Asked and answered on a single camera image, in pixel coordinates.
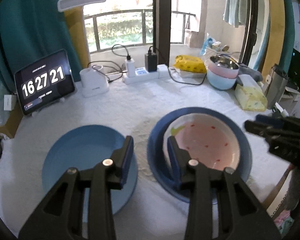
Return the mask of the pink strawberry bowl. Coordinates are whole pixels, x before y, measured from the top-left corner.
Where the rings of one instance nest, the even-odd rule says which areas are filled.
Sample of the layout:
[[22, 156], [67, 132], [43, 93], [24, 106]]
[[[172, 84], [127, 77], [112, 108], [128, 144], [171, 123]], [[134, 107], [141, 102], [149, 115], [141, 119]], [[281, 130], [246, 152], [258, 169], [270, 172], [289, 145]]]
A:
[[176, 118], [164, 133], [162, 150], [168, 167], [171, 167], [167, 140], [174, 136], [179, 148], [186, 150], [192, 159], [208, 168], [223, 170], [239, 165], [240, 148], [232, 129], [222, 120], [204, 113], [190, 113]]

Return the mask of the blue plate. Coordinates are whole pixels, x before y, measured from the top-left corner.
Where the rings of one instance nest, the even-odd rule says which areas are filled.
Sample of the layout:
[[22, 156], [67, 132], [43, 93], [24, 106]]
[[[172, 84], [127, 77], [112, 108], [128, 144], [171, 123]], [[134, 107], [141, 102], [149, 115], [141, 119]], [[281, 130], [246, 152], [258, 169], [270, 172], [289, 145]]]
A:
[[[124, 140], [120, 132], [102, 125], [81, 126], [61, 136], [50, 148], [43, 164], [44, 192], [48, 193], [68, 168], [86, 170], [108, 159], [114, 150], [122, 147]], [[129, 202], [137, 180], [138, 163], [134, 154], [123, 189], [111, 191], [113, 215]]]

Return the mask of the large blue bowl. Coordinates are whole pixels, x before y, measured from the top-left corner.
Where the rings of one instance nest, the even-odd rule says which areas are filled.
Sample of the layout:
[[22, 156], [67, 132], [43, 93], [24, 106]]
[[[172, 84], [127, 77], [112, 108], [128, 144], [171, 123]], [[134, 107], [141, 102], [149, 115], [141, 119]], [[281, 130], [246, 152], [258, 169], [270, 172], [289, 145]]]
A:
[[178, 200], [186, 203], [190, 202], [189, 191], [179, 190], [175, 186], [174, 179], [171, 175], [171, 169], [164, 157], [163, 144], [164, 133], [168, 126], [180, 116], [191, 113], [203, 113], [214, 116], [225, 122], [232, 129], [238, 139], [240, 147], [240, 161], [236, 173], [240, 175], [243, 181], [246, 182], [248, 180], [253, 164], [253, 155], [247, 137], [239, 126], [226, 115], [203, 107], [185, 107], [167, 113], [156, 123], [149, 135], [147, 143], [147, 160], [153, 176], [163, 189]]

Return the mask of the yellow tissue pack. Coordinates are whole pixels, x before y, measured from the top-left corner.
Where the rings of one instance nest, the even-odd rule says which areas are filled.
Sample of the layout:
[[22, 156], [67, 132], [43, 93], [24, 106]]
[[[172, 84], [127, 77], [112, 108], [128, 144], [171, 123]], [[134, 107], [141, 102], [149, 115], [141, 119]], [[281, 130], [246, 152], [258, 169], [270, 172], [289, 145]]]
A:
[[235, 97], [245, 111], [263, 112], [267, 109], [267, 98], [259, 84], [248, 74], [238, 76], [241, 84], [237, 83]]

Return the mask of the grey metal container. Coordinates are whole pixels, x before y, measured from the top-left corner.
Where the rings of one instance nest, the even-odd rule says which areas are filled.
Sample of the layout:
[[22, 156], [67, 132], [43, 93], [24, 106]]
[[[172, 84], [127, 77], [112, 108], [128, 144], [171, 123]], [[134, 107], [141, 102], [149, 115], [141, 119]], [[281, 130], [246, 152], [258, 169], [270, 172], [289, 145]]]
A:
[[287, 83], [288, 75], [277, 64], [274, 64], [262, 88], [264, 96], [267, 99], [267, 109], [272, 109], [275, 103], [279, 103]]

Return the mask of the pink and blue pot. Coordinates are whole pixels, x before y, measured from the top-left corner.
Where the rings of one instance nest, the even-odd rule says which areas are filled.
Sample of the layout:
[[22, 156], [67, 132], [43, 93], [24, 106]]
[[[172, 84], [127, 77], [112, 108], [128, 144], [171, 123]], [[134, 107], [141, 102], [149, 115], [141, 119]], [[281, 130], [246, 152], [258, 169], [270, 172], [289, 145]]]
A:
[[238, 72], [239, 64], [229, 55], [211, 56], [207, 61], [207, 79], [218, 90], [232, 89]]

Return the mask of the white textured table cloth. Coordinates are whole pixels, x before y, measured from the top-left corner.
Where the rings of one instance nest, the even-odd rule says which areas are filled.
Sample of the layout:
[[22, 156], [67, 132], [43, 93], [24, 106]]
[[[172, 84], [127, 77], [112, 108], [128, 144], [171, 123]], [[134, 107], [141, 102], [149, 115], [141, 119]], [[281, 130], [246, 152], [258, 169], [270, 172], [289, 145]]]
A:
[[170, 79], [126, 85], [115, 81], [108, 92], [84, 98], [80, 90], [21, 121], [13, 139], [3, 142], [0, 160], [0, 217], [19, 230], [44, 196], [42, 167], [51, 146], [68, 131], [104, 125], [134, 138], [138, 183], [128, 204], [115, 216], [118, 239], [183, 239], [188, 205], [167, 193], [147, 162], [147, 140], [167, 113], [184, 107], [205, 107], [229, 117], [238, 126], [255, 112], [240, 108], [232, 92], [208, 82], [184, 86]]

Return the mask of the yellow wet wipes pack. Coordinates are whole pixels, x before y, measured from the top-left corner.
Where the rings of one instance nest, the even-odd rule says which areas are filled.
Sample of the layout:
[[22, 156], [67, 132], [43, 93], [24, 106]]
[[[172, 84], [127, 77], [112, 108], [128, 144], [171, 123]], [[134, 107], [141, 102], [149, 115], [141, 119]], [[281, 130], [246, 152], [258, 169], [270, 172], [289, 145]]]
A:
[[190, 55], [178, 55], [175, 57], [175, 68], [192, 72], [192, 73], [206, 73], [206, 66], [201, 58]]

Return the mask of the brown cardboard box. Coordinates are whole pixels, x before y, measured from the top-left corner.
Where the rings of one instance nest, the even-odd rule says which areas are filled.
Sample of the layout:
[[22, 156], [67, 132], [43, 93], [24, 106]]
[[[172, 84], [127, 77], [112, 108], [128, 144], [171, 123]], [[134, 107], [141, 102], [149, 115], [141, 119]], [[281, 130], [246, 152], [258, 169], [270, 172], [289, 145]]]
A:
[[24, 115], [21, 110], [20, 104], [17, 103], [14, 110], [10, 112], [10, 116], [6, 121], [6, 124], [0, 126], [0, 138], [13, 139], [23, 117]]

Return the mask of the hanging light blue towel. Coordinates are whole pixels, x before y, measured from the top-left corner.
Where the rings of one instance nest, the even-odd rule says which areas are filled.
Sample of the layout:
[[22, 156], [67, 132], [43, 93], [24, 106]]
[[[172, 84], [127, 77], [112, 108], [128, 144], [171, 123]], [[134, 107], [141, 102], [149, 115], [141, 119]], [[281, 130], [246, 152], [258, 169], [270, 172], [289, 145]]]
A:
[[226, 0], [223, 20], [234, 28], [245, 25], [247, 0]]

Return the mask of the small white box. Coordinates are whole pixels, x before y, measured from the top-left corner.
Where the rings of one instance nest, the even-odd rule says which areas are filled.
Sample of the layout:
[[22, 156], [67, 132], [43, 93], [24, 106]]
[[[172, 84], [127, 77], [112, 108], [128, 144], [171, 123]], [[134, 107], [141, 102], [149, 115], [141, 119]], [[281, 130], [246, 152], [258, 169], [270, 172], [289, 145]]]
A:
[[4, 111], [14, 110], [17, 103], [17, 96], [12, 94], [4, 95]]

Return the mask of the black power adapter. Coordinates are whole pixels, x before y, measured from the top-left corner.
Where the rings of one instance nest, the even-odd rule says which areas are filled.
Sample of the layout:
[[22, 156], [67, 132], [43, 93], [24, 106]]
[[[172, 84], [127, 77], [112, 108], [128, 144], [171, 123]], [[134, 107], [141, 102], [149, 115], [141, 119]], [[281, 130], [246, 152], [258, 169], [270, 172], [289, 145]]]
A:
[[147, 72], [157, 71], [157, 55], [151, 51], [145, 54], [145, 68]]

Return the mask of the tablet showing clock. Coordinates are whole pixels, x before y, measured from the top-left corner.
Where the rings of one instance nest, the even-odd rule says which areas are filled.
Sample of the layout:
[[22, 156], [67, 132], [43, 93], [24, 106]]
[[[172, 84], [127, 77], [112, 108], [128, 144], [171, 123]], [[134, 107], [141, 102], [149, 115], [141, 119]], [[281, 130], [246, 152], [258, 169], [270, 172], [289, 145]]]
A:
[[68, 55], [64, 49], [17, 71], [14, 82], [25, 116], [76, 91]]

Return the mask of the white power strip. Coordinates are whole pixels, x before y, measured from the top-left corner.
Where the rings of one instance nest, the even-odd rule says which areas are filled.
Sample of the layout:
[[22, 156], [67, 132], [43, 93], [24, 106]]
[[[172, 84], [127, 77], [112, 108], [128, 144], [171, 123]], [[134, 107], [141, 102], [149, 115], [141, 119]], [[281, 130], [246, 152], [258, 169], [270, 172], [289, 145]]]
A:
[[169, 77], [168, 67], [165, 64], [157, 65], [156, 72], [148, 72], [145, 67], [136, 68], [135, 76], [129, 77], [127, 73], [123, 74], [123, 81], [125, 84], [130, 85], [138, 82], [146, 82], [150, 80], [162, 79]]

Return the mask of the white desk lamp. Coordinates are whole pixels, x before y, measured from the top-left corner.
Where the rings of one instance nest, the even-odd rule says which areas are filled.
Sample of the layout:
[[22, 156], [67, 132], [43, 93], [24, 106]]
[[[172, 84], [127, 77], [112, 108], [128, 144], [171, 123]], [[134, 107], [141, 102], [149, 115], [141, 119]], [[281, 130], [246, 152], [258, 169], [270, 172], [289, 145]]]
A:
[[[103, 3], [106, 0], [59, 0], [57, 8], [59, 12], [65, 12], [84, 5]], [[84, 68], [79, 72], [81, 76], [82, 95], [85, 98], [106, 93], [109, 90], [109, 83], [106, 75], [102, 72], [103, 66], [96, 65]]]

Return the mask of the white phone charger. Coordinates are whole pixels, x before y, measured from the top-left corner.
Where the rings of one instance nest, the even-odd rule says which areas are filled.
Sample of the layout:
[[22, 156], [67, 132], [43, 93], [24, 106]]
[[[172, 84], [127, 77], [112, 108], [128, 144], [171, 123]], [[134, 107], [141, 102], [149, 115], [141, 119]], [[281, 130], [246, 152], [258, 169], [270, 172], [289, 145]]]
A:
[[125, 59], [125, 66], [127, 70], [127, 76], [128, 77], [135, 77], [135, 61], [132, 58]]

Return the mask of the teal curtain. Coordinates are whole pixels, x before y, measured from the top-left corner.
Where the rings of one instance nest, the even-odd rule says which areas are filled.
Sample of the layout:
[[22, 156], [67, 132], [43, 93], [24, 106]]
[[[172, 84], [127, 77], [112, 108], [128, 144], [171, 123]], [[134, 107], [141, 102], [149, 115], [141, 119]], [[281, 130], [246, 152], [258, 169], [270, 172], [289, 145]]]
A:
[[72, 43], [59, 0], [1, 0], [0, 86], [15, 92], [14, 75], [23, 67], [65, 49], [73, 78], [82, 65]]

